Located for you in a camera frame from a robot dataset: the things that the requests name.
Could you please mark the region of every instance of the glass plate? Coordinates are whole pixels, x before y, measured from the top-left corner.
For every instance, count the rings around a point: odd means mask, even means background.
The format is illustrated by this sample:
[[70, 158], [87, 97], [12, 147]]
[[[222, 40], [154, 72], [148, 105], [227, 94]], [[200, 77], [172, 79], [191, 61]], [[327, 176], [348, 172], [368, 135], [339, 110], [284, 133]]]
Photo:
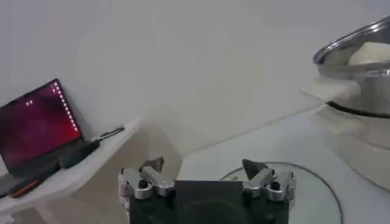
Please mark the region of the glass plate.
[[[330, 189], [308, 171], [287, 164], [268, 164], [276, 173], [291, 170], [296, 177], [294, 206], [290, 210], [289, 223], [292, 224], [332, 224], [341, 223], [337, 201]], [[222, 180], [247, 181], [243, 168], [225, 176]]]

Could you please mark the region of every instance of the red laptop screen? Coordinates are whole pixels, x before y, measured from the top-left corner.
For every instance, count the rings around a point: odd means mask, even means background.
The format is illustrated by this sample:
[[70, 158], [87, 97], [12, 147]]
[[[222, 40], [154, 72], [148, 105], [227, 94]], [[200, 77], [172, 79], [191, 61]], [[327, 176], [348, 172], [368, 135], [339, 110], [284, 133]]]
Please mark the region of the red laptop screen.
[[0, 108], [0, 132], [8, 169], [82, 137], [58, 80]]

